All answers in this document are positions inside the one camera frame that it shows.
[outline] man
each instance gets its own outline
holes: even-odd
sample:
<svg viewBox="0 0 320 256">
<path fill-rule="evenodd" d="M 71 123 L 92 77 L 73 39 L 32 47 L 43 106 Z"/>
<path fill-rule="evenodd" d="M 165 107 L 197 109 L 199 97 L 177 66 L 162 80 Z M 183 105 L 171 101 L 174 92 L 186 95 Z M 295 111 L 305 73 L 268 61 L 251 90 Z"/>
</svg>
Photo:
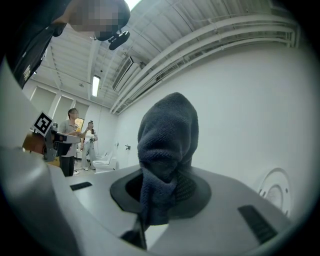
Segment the man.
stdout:
<svg viewBox="0 0 320 256">
<path fill-rule="evenodd" d="M 28 6 L 27 12 L 32 11 L 25 17 L 18 17 L 23 22 L 8 38 L 5 51 L 21 88 L 40 66 L 52 36 L 60 36 L 67 23 L 77 32 L 105 41 L 130 18 L 125 0 L 37 0 L 35 4 Z"/>
<path fill-rule="evenodd" d="M 58 132 L 62 134 L 78 136 L 80 138 L 84 138 L 86 136 L 89 128 L 87 127 L 84 133 L 80 131 L 76 131 L 78 126 L 76 124 L 76 119 L 78 118 L 78 110 L 76 108 L 71 108 L 68 111 L 69 119 L 63 121 L 60 126 L 58 126 Z M 60 168 L 65 177 L 74 175 L 74 162 L 75 155 L 77 153 L 77 144 L 72 144 L 69 148 L 69 151 L 66 155 L 60 156 Z"/>
</svg>

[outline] floor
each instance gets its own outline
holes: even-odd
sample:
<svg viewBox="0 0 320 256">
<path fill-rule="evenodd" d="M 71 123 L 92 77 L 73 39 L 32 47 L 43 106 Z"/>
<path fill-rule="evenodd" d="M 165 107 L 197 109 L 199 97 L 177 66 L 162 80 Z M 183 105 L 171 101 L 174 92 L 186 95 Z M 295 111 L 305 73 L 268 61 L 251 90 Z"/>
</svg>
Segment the floor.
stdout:
<svg viewBox="0 0 320 256">
<path fill-rule="evenodd" d="M 95 174 L 95 171 L 92 169 L 88 169 L 88 170 L 84 170 L 82 168 L 82 163 L 81 163 L 81 159 L 75 160 L 74 162 L 74 170 L 78 170 L 80 173 L 76 176 L 84 176 L 84 175 L 92 175 Z"/>
</svg>

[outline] gray towel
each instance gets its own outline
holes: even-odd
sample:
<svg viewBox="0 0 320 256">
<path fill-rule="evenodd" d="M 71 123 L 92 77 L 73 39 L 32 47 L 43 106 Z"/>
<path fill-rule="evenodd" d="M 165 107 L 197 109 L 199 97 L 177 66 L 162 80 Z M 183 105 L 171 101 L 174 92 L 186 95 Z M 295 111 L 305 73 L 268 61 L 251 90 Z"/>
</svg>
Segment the gray towel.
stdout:
<svg viewBox="0 0 320 256">
<path fill-rule="evenodd" d="M 169 221 L 176 203 L 177 170 L 187 170 L 198 146 L 198 116 L 180 93 L 157 102 L 143 117 L 138 132 L 138 158 L 143 173 L 142 218 L 147 225 Z"/>
</svg>

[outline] white ceiling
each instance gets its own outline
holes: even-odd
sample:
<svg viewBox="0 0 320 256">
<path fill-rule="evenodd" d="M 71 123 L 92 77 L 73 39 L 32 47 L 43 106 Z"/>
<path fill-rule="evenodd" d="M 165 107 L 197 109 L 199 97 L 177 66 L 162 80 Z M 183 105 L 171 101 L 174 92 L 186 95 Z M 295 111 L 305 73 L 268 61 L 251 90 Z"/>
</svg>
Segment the white ceiling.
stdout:
<svg viewBox="0 0 320 256">
<path fill-rule="evenodd" d="M 290 18 L 287 11 L 273 6 L 270 0 L 142 0 L 131 11 L 131 18 L 122 29 L 130 32 L 130 38 L 117 50 L 111 51 L 107 41 L 94 41 L 67 25 L 61 36 L 52 38 L 44 61 L 31 79 L 112 108 L 119 98 L 112 86 L 128 56 L 148 64 L 191 32 L 217 21 L 256 14 Z M 167 54 L 152 69 L 193 44 L 235 29 L 237 26 L 227 26 L 190 40 Z M 230 36 L 223 41 L 267 36 L 286 37 L 285 33 L 277 31 L 258 31 Z M 92 96 L 94 75 L 101 77 L 97 97 Z"/>
</svg>

